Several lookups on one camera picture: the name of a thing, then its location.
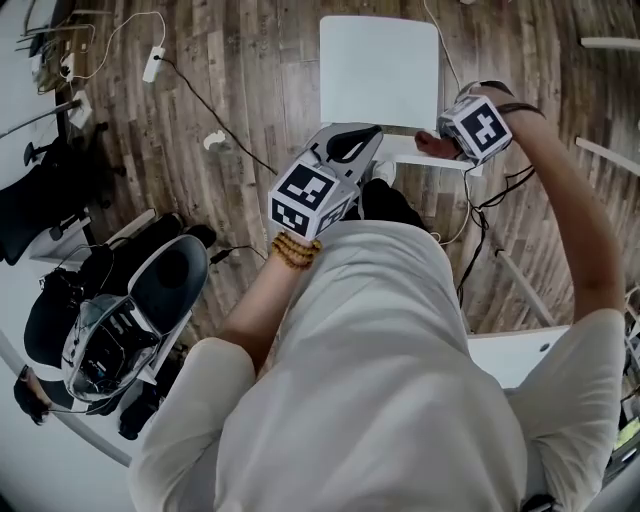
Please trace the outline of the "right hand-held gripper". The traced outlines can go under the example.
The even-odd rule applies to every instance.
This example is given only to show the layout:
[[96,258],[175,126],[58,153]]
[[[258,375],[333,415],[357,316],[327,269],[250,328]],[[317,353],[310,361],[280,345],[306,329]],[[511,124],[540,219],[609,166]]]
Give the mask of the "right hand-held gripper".
[[484,95],[461,96],[439,115],[437,130],[441,137],[453,139],[474,165],[493,158],[512,140],[509,127]]

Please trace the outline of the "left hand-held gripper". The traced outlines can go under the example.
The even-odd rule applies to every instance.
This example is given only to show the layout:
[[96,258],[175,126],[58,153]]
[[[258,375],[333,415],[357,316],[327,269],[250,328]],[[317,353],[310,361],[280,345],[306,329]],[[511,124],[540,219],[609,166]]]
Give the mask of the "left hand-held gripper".
[[269,219],[312,241],[340,221],[383,140],[373,124],[329,124],[313,135],[268,193]]

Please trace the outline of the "person's right hand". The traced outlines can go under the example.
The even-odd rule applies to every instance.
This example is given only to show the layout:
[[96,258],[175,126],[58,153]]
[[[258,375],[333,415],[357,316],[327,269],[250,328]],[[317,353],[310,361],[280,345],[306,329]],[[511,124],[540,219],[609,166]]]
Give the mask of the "person's right hand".
[[460,154],[457,143],[449,138],[437,138],[426,131],[418,131],[414,136],[417,149],[434,158],[455,160]]

